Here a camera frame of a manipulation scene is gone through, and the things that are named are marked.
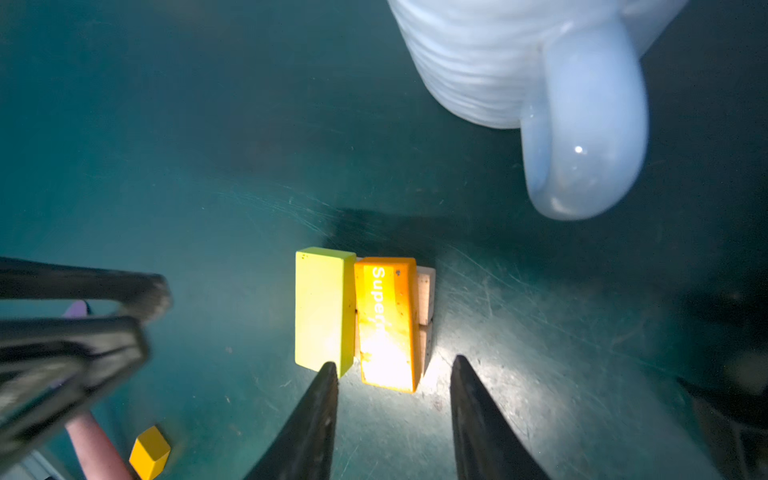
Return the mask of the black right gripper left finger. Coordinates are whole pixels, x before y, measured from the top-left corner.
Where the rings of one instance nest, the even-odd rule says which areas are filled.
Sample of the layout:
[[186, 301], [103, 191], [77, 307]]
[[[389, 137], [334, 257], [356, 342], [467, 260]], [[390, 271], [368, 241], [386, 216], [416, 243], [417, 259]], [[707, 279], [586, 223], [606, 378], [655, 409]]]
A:
[[283, 428], [248, 479], [328, 479], [333, 462], [338, 375], [323, 364]]

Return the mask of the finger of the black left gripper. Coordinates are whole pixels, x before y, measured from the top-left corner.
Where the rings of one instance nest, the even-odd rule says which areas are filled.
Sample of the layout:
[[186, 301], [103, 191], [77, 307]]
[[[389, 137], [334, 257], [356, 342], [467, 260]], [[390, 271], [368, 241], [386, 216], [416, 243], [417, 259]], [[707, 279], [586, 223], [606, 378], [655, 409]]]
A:
[[167, 280], [159, 274], [74, 267], [3, 257], [3, 300], [110, 300], [118, 312], [153, 321], [172, 306]]
[[1, 466], [14, 466], [148, 358], [135, 318], [3, 321]]

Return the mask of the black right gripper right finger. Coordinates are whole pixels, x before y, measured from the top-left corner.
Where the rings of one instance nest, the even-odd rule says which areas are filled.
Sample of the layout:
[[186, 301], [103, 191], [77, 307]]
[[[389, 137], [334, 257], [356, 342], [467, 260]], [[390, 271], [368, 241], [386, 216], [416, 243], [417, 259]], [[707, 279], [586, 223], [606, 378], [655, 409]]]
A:
[[460, 479], [547, 479], [505, 420], [468, 359], [452, 366], [451, 412], [457, 476]]

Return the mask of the orange yellow block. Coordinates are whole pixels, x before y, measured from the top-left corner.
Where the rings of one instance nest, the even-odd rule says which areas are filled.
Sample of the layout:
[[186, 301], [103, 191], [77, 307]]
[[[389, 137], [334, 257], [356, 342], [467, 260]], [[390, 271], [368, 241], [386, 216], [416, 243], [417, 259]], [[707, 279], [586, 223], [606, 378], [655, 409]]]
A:
[[415, 393], [422, 367], [416, 261], [366, 257], [354, 274], [362, 381]]

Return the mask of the small orange cube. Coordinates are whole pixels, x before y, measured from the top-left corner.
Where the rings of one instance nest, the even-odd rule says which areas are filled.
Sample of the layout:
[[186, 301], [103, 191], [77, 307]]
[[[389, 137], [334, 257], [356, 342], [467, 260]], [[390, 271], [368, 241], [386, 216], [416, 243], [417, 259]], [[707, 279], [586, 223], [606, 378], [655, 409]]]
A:
[[129, 463], [141, 480], [154, 480], [163, 472], [170, 452], [171, 446], [161, 431], [152, 426], [136, 438]]

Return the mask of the lime green block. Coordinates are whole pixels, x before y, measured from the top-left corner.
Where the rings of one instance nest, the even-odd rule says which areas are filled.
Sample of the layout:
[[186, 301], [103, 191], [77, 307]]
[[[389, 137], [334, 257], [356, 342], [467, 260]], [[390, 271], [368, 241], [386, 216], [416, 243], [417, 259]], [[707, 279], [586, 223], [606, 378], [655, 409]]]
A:
[[352, 252], [309, 247], [295, 254], [295, 363], [318, 371], [354, 363], [356, 294]]

